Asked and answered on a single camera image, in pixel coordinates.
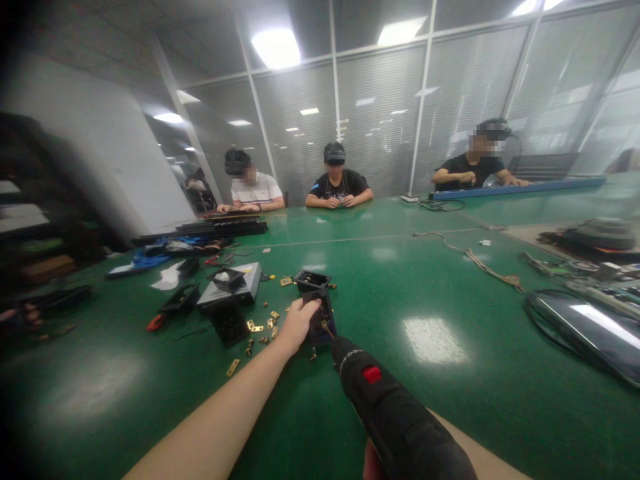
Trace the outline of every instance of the white wall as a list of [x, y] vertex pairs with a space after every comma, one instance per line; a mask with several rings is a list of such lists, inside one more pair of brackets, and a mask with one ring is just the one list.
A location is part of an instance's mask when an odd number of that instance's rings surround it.
[[32, 117], [70, 142], [66, 170], [128, 241], [194, 218], [131, 92], [26, 55], [6, 86], [3, 111]]

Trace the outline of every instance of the forearm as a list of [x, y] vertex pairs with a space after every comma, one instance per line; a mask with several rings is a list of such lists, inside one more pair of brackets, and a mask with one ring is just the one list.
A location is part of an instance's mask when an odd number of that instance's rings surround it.
[[276, 339], [148, 452], [125, 478], [228, 478], [290, 356]]

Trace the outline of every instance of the wire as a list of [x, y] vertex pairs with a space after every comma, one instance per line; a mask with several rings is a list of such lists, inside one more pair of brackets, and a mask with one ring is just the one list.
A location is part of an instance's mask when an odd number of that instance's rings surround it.
[[[457, 202], [457, 208], [447, 208], [451, 202]], [[449, 212], [462, 210], [467, 204], [462, 200], [420, 200], [420, 206], [429, 211]]]
[[496, 277], [497, 279], [500, 279], [503, 282], [508, 283], [509, 285], [512, 285], [520, 293], [524, 293], [525, 292], [524, 288], [522, 288], [522, 286], [520, 285], [520, 278], [517, 275], [500, 275], [499, 273], [494, 272], [488, 266], [486, 266], [484, 263], [482, 263], [482, 260], [480, 260], [478, 257], [476, 257], [471, 249], [464, 250], [464, 249], [460, 249], [458, 247], [454, 247], [453, 245], [448, 244], [447, 238], [442, 233], [439, 233], [439, 232], [424, 232], [424, 233], [414, 233], [413, 234], [414, 237], [421, 237], [422, 235], [438, 235], [439, 237], [442, 237], [442, 240], [443, 240], [444, 244], [448, 248], [450, 248], [452, 250], [458, 250], [458, 251], [461, 251], [462, 253], [464, 253], [483, 272], [488, 273], [488, 274]]

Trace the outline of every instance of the tangled cable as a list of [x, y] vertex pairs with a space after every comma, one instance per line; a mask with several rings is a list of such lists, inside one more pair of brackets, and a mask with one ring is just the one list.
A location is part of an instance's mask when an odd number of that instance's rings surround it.
[[452, 250], [458, 250], [458, 251], [461, 251], [462, 253], [464, 253], [483, 272], [488, 273], [488, 274], [496, 277], [497, 279], [500, 279], [503, 282], [508, 283], [509, 285], [512, 285], [520, 293], [524, 293], [525, 292], [524, 288], [522, 288], [522, 286], [520, 285], [520, 277], [518, 277], [517, 275], [500, 275], [499, 273], [494, 272], [488, 266], [486, 266], [484, 263], [482, 263], [482, 260], [480, 260], [478, 257], [476, 257], [475, 254], [471, 251], [471, 249], [464, 250], [464, 249], [460, 249], [458, 247], [454, 247], [453, 245], [448, 244], [447, 238], [442, 233], [439, 233], [439, 232], [424, 232], [424, 233], [414, 233], [413, 234], [414, 237], [421, 237], [422, 235], [438, 235], [438, 236], [442, 237], [442, 240], [443, 240], [444, 244], [448, 248], [450, 248]]

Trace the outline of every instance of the black component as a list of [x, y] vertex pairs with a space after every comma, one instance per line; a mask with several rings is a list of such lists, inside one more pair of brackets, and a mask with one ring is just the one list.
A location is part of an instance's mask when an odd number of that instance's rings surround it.
[[[220, 274], [224, 273], [229, 277], [228, 280], [218, 278]], [[220, 267], [214, 274], [208, 276], [207, 280], [214, 282], [220, 290], [227, 293], [233, 293], [234, 290], [238, 290], [238, 288], [246, 285], [244, 276], [245, 274], [238, 270], [230, 269], [228, 267]]]
[[57, 290], [46, 295], [22, 298], [20, 302], [34, 305], [42, 313], [54, 313], [76, 306], [88, 299], [93, 292], [90, 285], [82, 285], [68, 290]]
[[331, 352], [342, 388], [390, 479], [477, 480], [448, 430], [374, 357], [343, 337]]
[[309, 333], [307, 334], [309, 341], [313, 347], [319, 347], [320, 345], [327, 345], [331, 343], [331, 336], [324, 328], [322, 328], [323, 322], [327, 322], [327, 327], [333, 336], [337, 336], [335, 330], [335, 322], [333, 321], [333, 310], [331, 309], [331, 299], [329, 298], [329, 292], [326, 289], [307, 291], [302, 294], [302, 300], [306, 305], [308, 302], [320, 299], [322, 305], [316, 310], [309, 322]]
[[213, 328], [226, 348], [249, 336], [249, 326], [233, 295], [206, 306], [203, 313], [209, 316]]
[[187, 259], [178, 267], [181, 279], [191, 278], [200, 270], [200, 260], [197, 258]]
[[300, 270], [293, 279], [298, 284], [298, 291], [300, 293], [310, 292], [320, 289], [326, 289], [331, 277], [322, 275], [321, 273], [314, 273], [307, 270]]

